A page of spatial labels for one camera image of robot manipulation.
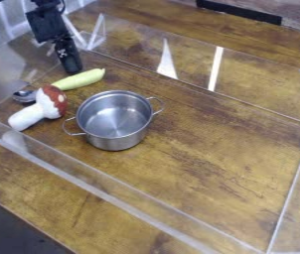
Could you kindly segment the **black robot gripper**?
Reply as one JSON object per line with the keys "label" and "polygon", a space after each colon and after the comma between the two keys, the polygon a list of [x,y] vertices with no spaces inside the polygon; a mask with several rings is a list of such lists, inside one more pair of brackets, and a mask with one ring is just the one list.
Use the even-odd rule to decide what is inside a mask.
{"label": "black robot gripper", "polygon": [[68,29],[63,20],[64,10],[56,5],[44,5],[25,14],[27,20],[39,43],[56,40],[55,52],[67,73],[82,71],[82,59],[76,42],[66,37]]}

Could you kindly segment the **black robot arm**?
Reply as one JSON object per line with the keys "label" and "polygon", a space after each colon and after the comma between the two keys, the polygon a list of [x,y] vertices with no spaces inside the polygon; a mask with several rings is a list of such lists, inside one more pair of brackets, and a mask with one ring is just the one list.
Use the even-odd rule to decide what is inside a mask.
{"label": "black robot arm", "polygon": [[39,43],[51,41],[55,44],[55,52],[67,73],[75,74],[82,71],[75,41],[71,37],[63,13],[64,0],[31,0],[36,9],[25,13],[25,17]]}

